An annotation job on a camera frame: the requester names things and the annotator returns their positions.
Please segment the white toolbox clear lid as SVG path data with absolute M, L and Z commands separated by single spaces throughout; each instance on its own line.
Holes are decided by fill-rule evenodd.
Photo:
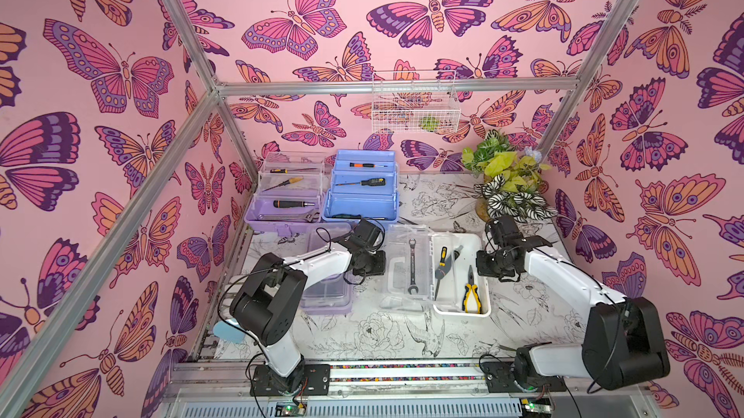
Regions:
M 491 315 L 486 278 L 477 270 L 482 239 L 435 232 L 426 226 L 389 226 L 380 306 L 387 311 L 486 318 Z

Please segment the purple toolbox clear lid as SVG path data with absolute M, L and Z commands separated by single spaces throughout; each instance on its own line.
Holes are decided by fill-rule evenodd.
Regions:
M 307 235 L 307 251 L 318 252 L 327 247 L 326 239 L 349 233 L 348 222 L 319 223 Z M 352 311 L 354 290 L 343 280 L 342 275 L 326 278 L 306 288 L 300 300 L 300 308 L 308 315 L 345 315 Z

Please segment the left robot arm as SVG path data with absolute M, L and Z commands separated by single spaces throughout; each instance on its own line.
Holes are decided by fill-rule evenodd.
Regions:
M 265 357 L 269 384 L 281 394 L 304 387 L 306 362 L 291 330 L 306 289 L 328 278 L 363 283 L 385 274 L 385 229 L 367 218 L 319 249 L 298 256 L 266 253 L 232 296 L 230 317 L 255 340 Z

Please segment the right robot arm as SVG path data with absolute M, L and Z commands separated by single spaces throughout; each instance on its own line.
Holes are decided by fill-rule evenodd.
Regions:
M 670 374 L 660 316 L 645 297 L 632 298 L 577 268 L 548 240 L 524 236 L 510 216 L 486 222 L 490 250 L 481 250 L 479 275 L 500 282 L 532 276 L 555 292 L 585 325 L 578 344 L 517 348 L 511 374 L 528 390 L 549 378 L 574 377 L 613 391 Z

